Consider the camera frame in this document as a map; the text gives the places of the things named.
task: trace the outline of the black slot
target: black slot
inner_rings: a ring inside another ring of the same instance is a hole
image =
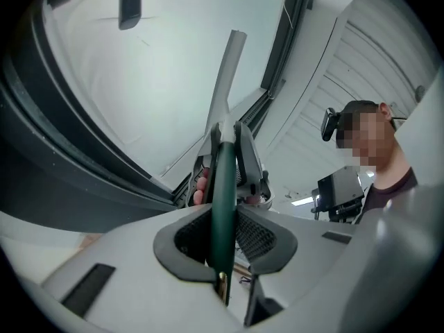
[[[62,301],[71,312],[83,317],[96,297],[100,294],[106,282],[110,279],[115,267],[96,264],[80,282],[72,288],[68,296]]]
[[[352,237],[347,234],[335,233],[335,232],[325,232],[322,237],[331,239],[332,241],[338,241],[339,243],[349,244]]]
[[[264,291],[258,276],[254,275],[251,280],[250,297],[248,299],[247,313],[244,318],[244,326],[251,327],[267,318],[281,312],[284,308],[273,298],[264,296]]]

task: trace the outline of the dark shirt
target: dark shirt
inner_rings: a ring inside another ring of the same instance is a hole
[[[396,184],[388,187],[387,189],[376,189],[373,185],[370,186],[368,190],[366,203],[364,204],[364,208],[362,209],[362,215],[357,219],[356,223],[359,223],[362,219],[362,216],[367,212],[374,208],[383,208],[387,202],[401,194],[404,191],[410,190],[412,187],[415,187],[418,184],[416,181],[415,174],[413,173],[413,169],[410,168],[408,172],[399,180]]]

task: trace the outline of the glass pane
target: glass pane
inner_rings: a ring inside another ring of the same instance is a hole
[[[247,34],[230,108],[260,86],[284,0],[142,0],[120,31],[119,0],[44,9],[46,34],[78,100],[107,136],[161,175],[202,136],[232,29]]]

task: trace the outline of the man's hair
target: man's hair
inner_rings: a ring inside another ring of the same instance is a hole
[[[377,112],[378,104],[373,101],[351,101],[341,111],[336,127],[336,146],[344,148],[345,131],[353,129],[353,123],[358,122],[361,113]]]

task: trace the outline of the ceiling light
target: ceiling light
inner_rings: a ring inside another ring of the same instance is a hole
[[[303,198],[302,200],[297,200],[292,202],[292,205],[295,206],[301,206],[301,205],[305,205],[306,203],[312,203],[313,202],[313,198],[312,197],[307,197],[307,198]]]

